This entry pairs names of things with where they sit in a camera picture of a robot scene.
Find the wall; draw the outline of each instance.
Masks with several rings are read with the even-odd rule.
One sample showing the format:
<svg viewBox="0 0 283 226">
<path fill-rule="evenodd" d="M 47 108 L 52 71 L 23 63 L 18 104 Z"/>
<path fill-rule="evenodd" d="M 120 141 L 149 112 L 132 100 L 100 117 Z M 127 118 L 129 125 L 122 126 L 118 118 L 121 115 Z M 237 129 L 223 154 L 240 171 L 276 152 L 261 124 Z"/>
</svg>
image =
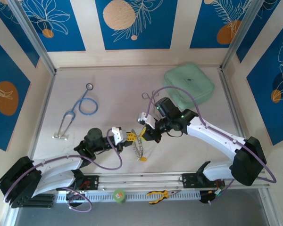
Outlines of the wall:
<svg viewBox="0 0 283 226">
<path fill-rule="evenodd" d="M 20 3 L 59 68 L 174 65 L 189 61 L 219 65 L 251 1 L 24 0 Z"/>
<path fill-rule="evenodd" d="M 259 104 L 259 106 L 261 106 L 259 110 L 256 100 L 253 96 L 253 94 L 257 92 L 259 94 L 261 92 L 261 95 L 265 95 L 265 90 L 270 89 L 267 99 L 271 101 L 270 98 L 273 96 L 273 90 L 271 85 L 268 83 L 268 79 L 271 76 L 275 76 L 275 74 L 273 74 L 274 69 L 275 67 L 279 69 L 280 63 L 278 60 L 267 60 L 265 63 L 263 62 L 265 67 L 261 68 L 261 70 L 258 70 L 258 62 L 261 62 L 262 64 L 260 59 L 266 59 L 266 57 L 264 57 L 264 53 L 267 52 L 267 49 L 269 49 L 269 51 L 273 51 L 271 48 L 269 48 L 269 46 L 273 43 L 282 29 L 283 0 L 279 2 L 277 8 L 270 16 L 266 25 L 255 40 L 254 44 L 251 46 L 248 53 L 245 55 L 245 58 L 242 60 L 242 62 L 240 63 L 238 57 L 235 56 L 225 73 L 233 85 L 233 89 L 236 93 L 236 99 L 240 105 L 240 113 L 245 121 L 248 133 L 260 140 L 263 150 L 267 156 L 267 165 L 277 178 L 277 183 L 272 184 L 271 186 L 276 197 L 277 204 L 280 206 L 280 210 L 283 215 L 283 141 L 279 142 L 279 140 L 273 139 L 273 136 L 272 138 L 270 137 L 270 134 L 272 134 L 271 130 L 268 133 L 265 124 L 266 120 L 263 121 L 263 118 L 266 115 L 261 115 L 263 112 L 262 108 L 264 108 L 264 106 L 262 107 L 262 105 Z M 249 81 L 247 80 L 247 76 L 252 74 L 254 71 L 256 71 L 257 74 L 252 75 L 252 77 L 261 78 L 261 82 L 259 83 L 260 89 L 257 91 L 254 89 L 251 90 L 250 85 L 252 87 L 253 85 L 252 83 L 249 84 L 250 77 L 248 77 Z M 281 117 L 283 118 L 283 108 L 278 108 L 279 104 L 283 105 L 283 99 L 273 101 L 275 102 L 273 105 L 274 107 L 269 109 L 269 116 L 274 117 L 274 129 L 277 131 L 278 135 L 282 136 L 283 129 L 281 129 L 281 127 L 283 127 L 283 124 L 279 124 L 280 120 L 278 120 L 277 117 L 278 113 L 280 112 Z"/>
<path fill-rule="evenodd" d="M 18 158 L 28 154 L 32 140 L 36 134 L 36 129 L 38 121 L 41 115 L 41 110 L 43 108 L 43 103 L 48 92 L 50 81 L 52 75 L 47 71 L 45 65 L 41 60 L 38 61 L 38 64 L 33 64 L 33 61 L 23 51 L 23 48 L 18 44 L 18 42 L 13 38 L 13 35 L 9 32 L 3 21 L 0 19 L 0 45 L 3 47 L 5 52 L 9 57 L 15 62 L 15 68 L 23 73 L 28 80 L 29 89 L 24 96 L 24 101 L 22 108 L 20 104 L 18 105 L 17 111 L 19 111 L 18 118 L 16 118 L 15 127 L 13 128 L 12 137 L 8 139 L 8 147 L 6 150 L 0 148 L 0 178 L 6 173 L 6 171 L 18 160 Z M 9 57 L 6 57 L 5 62 L 0 62 L 2 64 L 0 68 L 0 73 L 3 76 L 15 77 L 17 74 L 11 73 L 9 70 L 9 64 L 7 63 L 10 60 Z M 19 94 L 19 103 L 21 92 L 21 85 L 17 87 Z M 6 126 L 8 123 L 9 116 L 5 115 L 5 121 L 2 123 L 2 126 Z M 0 190 L 0 221 L 5 216 L 7 204 L 3 203 L 3 194 Z"/>
</svg>

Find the yellow pliers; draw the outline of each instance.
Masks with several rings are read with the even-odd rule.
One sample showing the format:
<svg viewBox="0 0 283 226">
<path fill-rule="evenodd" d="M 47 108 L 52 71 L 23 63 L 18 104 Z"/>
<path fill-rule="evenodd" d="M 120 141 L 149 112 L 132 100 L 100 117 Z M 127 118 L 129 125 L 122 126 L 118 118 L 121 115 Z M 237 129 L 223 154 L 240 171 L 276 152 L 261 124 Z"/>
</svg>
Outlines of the yellow pliers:
<svg viewBox="0 0 283 226">
<path fill-rule="evenodd" d="M 162 192 L 158 192 L 158 191 L 152 191 L 152 192 L 149 192 L 147 193 L 147 195 L 151 195 L 151 194 L 162 194 L 163 196 L 160 197 L 159 199 L 157 199 L 156 201 L 150 201 L 149 204 L 156 204 L 156 203 L 159 203 L 160 201 L 162 201 L 163 199 L 167 199 L 169 198 L 169 196 L 171 195 L 174 195 L 178 192 L 180 192 L 181 190 L 172 190 L 172 191 L 162 191 Z"/>
</svg>

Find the orange circle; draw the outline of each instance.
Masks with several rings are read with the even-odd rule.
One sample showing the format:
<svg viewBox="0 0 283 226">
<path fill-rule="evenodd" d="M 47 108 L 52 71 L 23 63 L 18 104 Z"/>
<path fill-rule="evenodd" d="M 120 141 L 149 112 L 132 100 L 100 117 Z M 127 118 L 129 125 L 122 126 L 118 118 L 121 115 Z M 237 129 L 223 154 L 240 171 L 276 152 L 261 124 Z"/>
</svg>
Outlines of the orange circle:
<svg viewBox="0 0 283 226">
<path fill-rule="evenodd" d="M 133 41 L 135 41 L 135 40 L 137 40 L 137 36 L 136 36 L 136 35 L 132 35 L 132 36 L 131 36 L 131 39 L 132 39 Z"/>
<path fill-rule="evenodd" d="M 272 101 L 274 103 L 278 103 L 281 100 L 281 92 L 279 90 L 275 89 L 272 92 L 271 98 L 272 98 Z"/>
<path fill-rule="evenodd" d="M 240 24 L 241 24 L 240 20 L 235 20 L 230 24 L 224 25 L 217 34 L 217 41 L 223 45 L 230 44 Z"/>
<path fill-rule="evenodd" d="M 42 34 L 46 37 L 46 38 L 49 38 L 49 39 L 51 39 L 52 37 L 53 37 L 53 32 L 52 32 L 52 30 L 49 30 L 49 29 L 44 29 L 43 31 L 42 31 Z"/>
<path fill-rule="evenodd" d="M 18 103 L 18 91 L 14 84 L 9 81 L 0 82 L 0 112 L 11 116 L 16 112 Z"/>
</svg>

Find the stethoscope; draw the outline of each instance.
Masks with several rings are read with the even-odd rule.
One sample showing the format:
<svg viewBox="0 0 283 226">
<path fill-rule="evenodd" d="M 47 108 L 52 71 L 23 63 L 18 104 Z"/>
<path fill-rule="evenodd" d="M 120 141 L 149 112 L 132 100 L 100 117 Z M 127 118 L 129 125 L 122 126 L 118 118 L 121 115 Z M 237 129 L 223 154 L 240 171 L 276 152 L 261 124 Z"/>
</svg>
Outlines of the stethoscope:
<svg viewBox="0 0 283 226">
<path fill-rule="evenodd" d="M 64 116 L 63 116 L 63 119 L 62 119 L 62 122 L 61 122 L 61 125 L 60 125 L 60 127 L 59 127 L 59 129 L 58 129 L 58 132 L 55 133 L 52 138 L 64 139 L 64 140 L 67 140 L 67 139 L 68 139 L 68 136 L 65 136 L 65 133 L 67 132 L 67 130 L 68 130 L 69 126 L 71 125 L 71 123 L 73 122 L 73 120 L 75 119 L 75 112 L 74 112 L 74 110 L 75 110 L 75 107 L 76 107 L 78 104 L 79 104 L 79 111 L 80 111 L 80 113 L 83 114 L 83 115 L 90 116 L 90 115 L 95 114 L 95 113 L 98 111 L 98 108 L 99 108 L 99 107 L 98 107 L 98 103 L 96 103 L 96 101 L 95 101 L 94 99 L 92 99 L 92 98 L 85 97 L 86 94 L 88 93 L 88 91 L 91 91 L 91 90 L 93 90 L 93 85 L 92 85 L 91 83 L 87 83 L 87 84 L 86 84 L 86 91 L 85 91 L 85 93 L 83 94 L 82 98 L 79 99 L 79 100 L 74 104 L 74 106 L 72 107 L 72 109 L 71 109 L 70 111 L 65 112 L 65 114 L 64 114 Z M 81 106 L 82 106 L 82 102 L 83 102 L 84 100 L 92 101 L 92 102 L 95 104 L 95 110 L 94 110 L 93 112 L 91 112 L 91 113 L 83 112 L 83 110 L 81 109 Z M 71 121 L 70 121 L 70 123 L 68 124 L 66 130 L 65 130 L 65 131 L 63 132 L 63 134 L 61 135 L 60 133 L 61 133 L 62 125 L 63 125 L 63 123 L 64 123 L 64 119 L 65 119 L 66 116 L 68 116 L 68 115 L 72 116 L 72 117 L 71 117 Z"/>
</svg>

